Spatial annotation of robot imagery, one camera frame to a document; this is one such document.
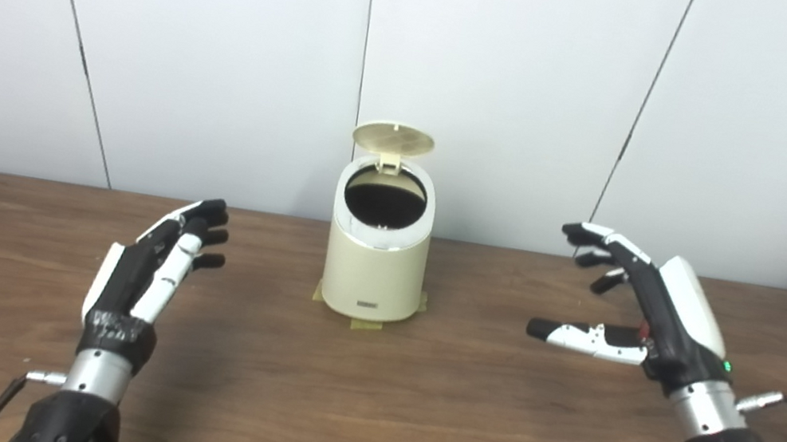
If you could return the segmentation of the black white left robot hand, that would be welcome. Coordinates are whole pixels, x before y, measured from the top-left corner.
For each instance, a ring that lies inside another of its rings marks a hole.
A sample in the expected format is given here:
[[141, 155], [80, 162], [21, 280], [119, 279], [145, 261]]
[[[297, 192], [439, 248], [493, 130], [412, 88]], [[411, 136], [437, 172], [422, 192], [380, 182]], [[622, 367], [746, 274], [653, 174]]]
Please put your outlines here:
[[205, 252], [229, 238], [226, 201], [201, 199], [170, 211], [134, 243], [114, 243], [85, 295], [78, 353], [118, 354], [136, 376], [158, 343], [156, 320], [193, 271], [219, 269], [224, 254]]

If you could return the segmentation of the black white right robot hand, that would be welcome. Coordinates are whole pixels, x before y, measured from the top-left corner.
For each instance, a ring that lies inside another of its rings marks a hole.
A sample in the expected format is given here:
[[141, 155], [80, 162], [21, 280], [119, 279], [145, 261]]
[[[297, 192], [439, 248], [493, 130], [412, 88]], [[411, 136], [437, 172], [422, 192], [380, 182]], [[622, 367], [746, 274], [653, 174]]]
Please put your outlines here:
[[644, 324], [594, 326], [533, 317], [528, 335], [600, 360], [640, 366], [665, 394], [701, 382], [729, 382], [724, 339], [690, 263], [675, 257], [659, 265], [627, 237], [593, 223], [565, 223], [562, 232], [573, 246], [591, 248], [575, 257], [578, 266], [611, 267], [591, 291], [602, 295], [629, 284]]

